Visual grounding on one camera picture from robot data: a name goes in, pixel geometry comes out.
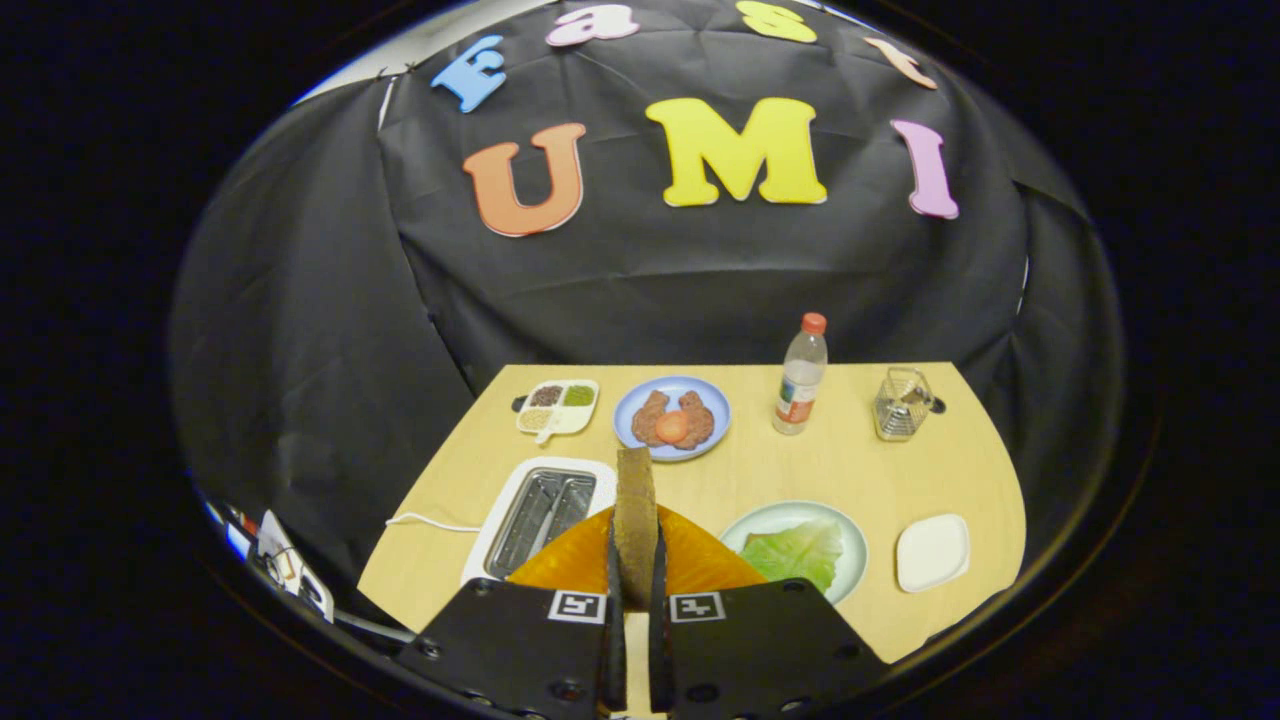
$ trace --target plastic bottle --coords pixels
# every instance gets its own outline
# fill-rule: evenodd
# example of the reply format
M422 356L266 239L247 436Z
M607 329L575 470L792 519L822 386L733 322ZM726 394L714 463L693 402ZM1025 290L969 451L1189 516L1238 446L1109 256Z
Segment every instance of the plastic bottle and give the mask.
M785 436L800 434L809 424L818 383L827 369L827 341L822 336L826 331L827 318L805 313L800 333L787 347L787 359L782 363L782 389L773 411L773 429Z

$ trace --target letter m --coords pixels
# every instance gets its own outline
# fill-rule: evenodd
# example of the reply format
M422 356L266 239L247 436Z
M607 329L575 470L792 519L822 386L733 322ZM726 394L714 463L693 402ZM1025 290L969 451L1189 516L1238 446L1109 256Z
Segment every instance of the letter m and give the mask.
M760 197L769 202L817 205L827 200L818 182L809 140L813 106L786 97L765 97L755 104L741 135L705 101L677 97L654 102L645 117L667 131L671 152L671 187L662 197L668 205L710 205L719 190L707 182L705 163L735 200L746 200L767 165Z

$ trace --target pink letter i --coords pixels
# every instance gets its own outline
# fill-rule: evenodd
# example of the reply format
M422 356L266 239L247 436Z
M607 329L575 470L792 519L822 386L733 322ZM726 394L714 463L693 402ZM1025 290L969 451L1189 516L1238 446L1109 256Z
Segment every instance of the pink letter i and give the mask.
M951 199L947 170L942 167L942 136L906 120L890 120L890 124L906 141L906 151L911 155L911 170L915 172L915 192L909 199L911 209L934 218L959 218L960 206Z

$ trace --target table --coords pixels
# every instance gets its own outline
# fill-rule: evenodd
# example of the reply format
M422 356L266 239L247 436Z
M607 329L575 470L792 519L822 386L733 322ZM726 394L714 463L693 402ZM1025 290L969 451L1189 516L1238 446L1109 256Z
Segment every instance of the table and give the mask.
M480 527L507 477L530 457L581 457L616 468L622 445L613 433L613 409L622 396L662 375L699 377L724 392L732 423L710 452L654 464L658 502L716 536L746 512L783 500L844 511L867 536L869 557L861 584L837 610L881 660L893 662L1011 585L1027 537L1012 462L969 384L950 363L909 365L925 374L947 410L931 415L905 443L876 436L872 404L888 369L882 364L829 365L809 427L791 437L771 423L780 365L508 365L454 428L397 515L419 512L449 525ZM552 436L539 448L532 436L515 428L511 401L541 380L562 378L599 382L599 404L586 429ZM899 534L945 512L961 515L969 525L969 571L923 593L904 592L895 569ZM457 592L475 539L474 533L421 523L392 525L374 548L360 591L419 630ZM632 669L646 662L643 648L631 647L643 641L636 621L628 616ZM634 679L632 691L646 687L644 678ZM630 714L646 707L632 706Z

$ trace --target bottle label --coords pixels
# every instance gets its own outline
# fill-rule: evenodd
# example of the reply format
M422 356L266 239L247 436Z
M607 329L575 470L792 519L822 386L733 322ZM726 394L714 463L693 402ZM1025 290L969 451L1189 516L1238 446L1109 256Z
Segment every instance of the bottle label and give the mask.
M804 423L809 420L809 411L818 397L818 386L803 386L782 378L782 389L778 392L778 418L787 423Z

